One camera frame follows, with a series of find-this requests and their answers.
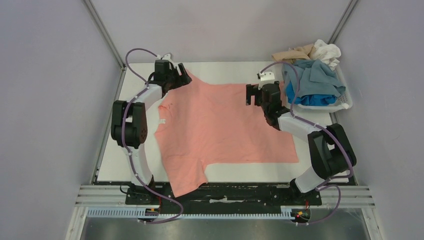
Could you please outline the pink t shirt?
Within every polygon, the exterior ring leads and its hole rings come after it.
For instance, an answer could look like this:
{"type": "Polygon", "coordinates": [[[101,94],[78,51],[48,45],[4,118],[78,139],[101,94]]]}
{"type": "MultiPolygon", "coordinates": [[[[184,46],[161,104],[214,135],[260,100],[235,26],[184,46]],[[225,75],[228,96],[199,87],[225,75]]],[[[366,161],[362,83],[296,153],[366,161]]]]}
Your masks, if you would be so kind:
{"type": "Polygon", "coordinates": [[[158,106],[155,132],[173,195],[207,183],[212,164],[299,161],[293,136],[268,125],[262,109],[246,105],[246,86],[191,82],[170,90],[158,106]]]}

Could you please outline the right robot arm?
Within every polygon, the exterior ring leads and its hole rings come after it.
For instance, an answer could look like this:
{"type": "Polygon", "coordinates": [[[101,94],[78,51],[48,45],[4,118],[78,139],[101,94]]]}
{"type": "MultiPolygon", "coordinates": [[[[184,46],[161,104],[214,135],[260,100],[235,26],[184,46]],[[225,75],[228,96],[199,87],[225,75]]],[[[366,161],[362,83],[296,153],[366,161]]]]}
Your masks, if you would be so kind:
{"type": "Polygon", "coordinates": [[[279,83],[248,84],[246,105],[261,107],[268,125],[308,144],[311,166],[289,183],[289,199],[302,204],[309,192],[322,190],[333,179],[350,178],[357,159],[344,128],[321,126],[293,113],[282,104],[279,83]]]}

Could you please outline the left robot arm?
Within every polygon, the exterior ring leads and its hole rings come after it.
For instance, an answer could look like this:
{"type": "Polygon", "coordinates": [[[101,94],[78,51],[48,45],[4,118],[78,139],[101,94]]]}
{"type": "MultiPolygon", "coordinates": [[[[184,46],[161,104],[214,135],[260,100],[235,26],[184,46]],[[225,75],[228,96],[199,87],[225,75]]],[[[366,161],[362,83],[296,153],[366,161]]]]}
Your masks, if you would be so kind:
{"type": "Polygon", "coordinates": [[[142,90],[130,100],[116,100],[112,105],[110,135],[122,148],[131,174],[127,194],[152,204],[157,198],[153,188],[154,176],[148,165],[145,142],[148,136],[147,110],[169,91],[191,83],[183,63],[174,65],[171,60],[159,59],[154,63],[142,90]]]}

